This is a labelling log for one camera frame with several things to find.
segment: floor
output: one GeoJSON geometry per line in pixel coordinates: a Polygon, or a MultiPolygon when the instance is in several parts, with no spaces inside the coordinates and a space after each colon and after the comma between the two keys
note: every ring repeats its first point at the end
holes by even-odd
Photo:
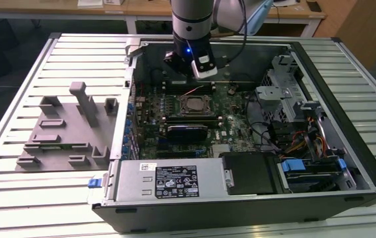
{"type": "MultiPolygon", "coordinates": [[[[24,81],[36,57],[52,32],[67,33],[127,33],[123,21],[43,20],[42,27],[35,28],[30,20],[9,20],[20,45],[5,52],[13,70],[0,78],[0,119],[24,81]]],[[[162,22],[138,22],[140,34],[171,34],[171,26],[162,22]]],[[[371,71],[376,78],[376,65],[371,71]]]]}

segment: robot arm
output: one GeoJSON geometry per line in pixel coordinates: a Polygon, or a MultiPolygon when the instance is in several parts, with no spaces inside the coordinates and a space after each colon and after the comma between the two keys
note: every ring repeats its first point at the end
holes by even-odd
{"type": "Polygon", "coordinates": [[[215,75],[216,61],[224,60],[215,59],[211,49],[212,23],[254,35],[272,3],[274,0],[171,0],[175,48],[166,54],[164,62],[188,77],[203,79],[215,75]]]}

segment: cable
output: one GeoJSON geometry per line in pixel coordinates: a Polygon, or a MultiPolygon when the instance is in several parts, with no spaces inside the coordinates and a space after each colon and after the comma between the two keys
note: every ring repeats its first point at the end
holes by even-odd
{"type": "Polygon", "coordinates": [[[274,7],[276,8],[278,11],[278,24],[279,24],[280,23],[279,7],[276,5],[274,5],[274,7]]]}
{"type": "Polygon", "coordinates": [[[242,42],[242,46],[240,49],[238,51],[238,53],[235,54],[235,56],[232,58],[230,58],[227,60],[227,63],[231,63],[238,56],[240,55],[240,53],[243,52],[246,45],[247,45],[247,34],[248,34],[248,22],[247,22],[247,9],[246,9],[246,2],[244,0],[238,0],[239,5],[240,5],[240,10],[242,10],[242,14],[243,14],[243,28],[244,28],[244,32],[243,32],[243,42],[242,42]]]}
{"type": "Polygon", "coordinates": [[[294,134],[294,136],[292,136],[292,144],[291,144],[291,145],[294,145],[294,143],[295,143],[295,137],[296,137],[299,134],[304,133],[304,132],[306,132],[304,130],[295,132],[295,134],[294,134]]]}
{"type": "Polygon", "coordinates": [[[20,88],[19,86],[0,86],[0,88],[20,88]]]}
{"type": "Polygon", "coordinates": [[[247,122],[248,127],[252,129],[252,131],[268,142],[270,146],[275,148],[275,152],[279,153],[282,149],[275,145],[275,143],[260,132],[258,132],[258,130],[251,126],[251,123],[248,120],[248,106],[250,106],[250,101],[251,101],[254,94],[255,93],[251,93],[248,97],[247,105],[246,105],[246,122],[247,122]]]}
{"type": "Polygon", "coordinates": [[[195,92],[195,90],[198,90],[198,89],[202,88],[202,87],[203,87],[203,85],[199,86],[199,87],[196,87],[195,89],[192,89],[190,92],[187,92],[184,95],[182,95],[182,97],[183,97],[183,96],[187,96],[190,93],[195,92]]]}

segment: aluminum slotted table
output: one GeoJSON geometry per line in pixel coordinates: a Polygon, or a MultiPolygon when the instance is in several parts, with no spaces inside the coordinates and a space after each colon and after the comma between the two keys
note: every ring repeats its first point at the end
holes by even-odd
{"type": "MultiPolygon", "coordinates": [[[[42,113],[42,97],[58,95],[62,102],[76,102],[68,86],[72,81],[84,81],[96,102],[111,97],[120,100],[130,70],[126,49],[142,37],[171,39],[164,35],[55,34],[48,40],[0,121],[0,237],[375,237],[376,205],[351,209],[320,222],[119,235],[87,204],[87,182],[106,171],[15,172],[42,113]]],[[[376,81],[343,43],[328,38],[250,40],[300,42],[376,157],[376,81]]]]}

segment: warning label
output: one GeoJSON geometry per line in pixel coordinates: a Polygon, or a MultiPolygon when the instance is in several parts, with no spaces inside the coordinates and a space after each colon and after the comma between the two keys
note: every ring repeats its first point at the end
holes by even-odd
{"type": "Polygon", "coordinates": [[[155,197],[199,197],[196,166],[155,168],[155,197]]]}

